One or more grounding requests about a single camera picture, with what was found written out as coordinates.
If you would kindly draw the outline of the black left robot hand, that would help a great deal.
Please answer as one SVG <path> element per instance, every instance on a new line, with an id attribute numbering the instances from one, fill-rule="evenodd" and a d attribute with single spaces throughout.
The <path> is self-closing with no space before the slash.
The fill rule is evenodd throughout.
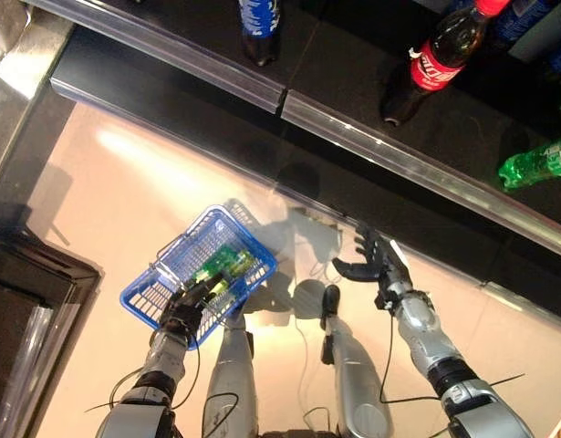
<path id="1" fill-rule="evenodd" d="M 186 339 L 189 347 L 197 347 L 199 341 L 196 335 L 203 310 L 215 297 L 213 290 L 222 280 L 222 273 L 201 281 L 190 280 L 186 284 L 187 288 L 177 291 L 167 302 L 161 314 L 159 330 Z"/>

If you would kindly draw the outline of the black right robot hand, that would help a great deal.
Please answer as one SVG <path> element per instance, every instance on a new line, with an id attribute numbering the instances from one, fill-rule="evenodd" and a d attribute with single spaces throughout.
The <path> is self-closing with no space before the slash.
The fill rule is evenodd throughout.
<path id="1" fill-rule="evenodd" d="M 365 257 L 365 262 L 349 263 L 335 257 L 332 265 L 338 273 L 351 281 L 378 283 L 380 291 L 396 291 L 397 294 L 411 291 L 409 269 L 391 243 L 366 224 L 358 225 L 356 233 L 356 252 Z"/>

